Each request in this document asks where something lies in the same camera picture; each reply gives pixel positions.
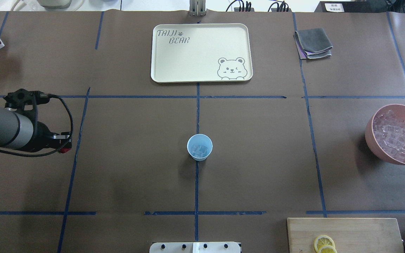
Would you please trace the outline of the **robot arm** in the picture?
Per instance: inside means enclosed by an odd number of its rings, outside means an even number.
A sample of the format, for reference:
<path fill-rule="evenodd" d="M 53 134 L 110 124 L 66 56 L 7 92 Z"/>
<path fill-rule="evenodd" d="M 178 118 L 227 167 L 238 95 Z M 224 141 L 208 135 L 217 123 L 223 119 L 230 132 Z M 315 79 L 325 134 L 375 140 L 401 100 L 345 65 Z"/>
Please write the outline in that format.
<path fill-rule="evenodd" d="M 57 134 L 38 121 L 38 105 L 58 99 L 70 120 L 70 131 Z M 74 121 L 69 107 L 57 95 L 28 94 L 24 98 L 5 97 L 6 106 L 0 108 L 0 153 L 19 157 L 44 157 L 65 153 L 72 148 Z"/>

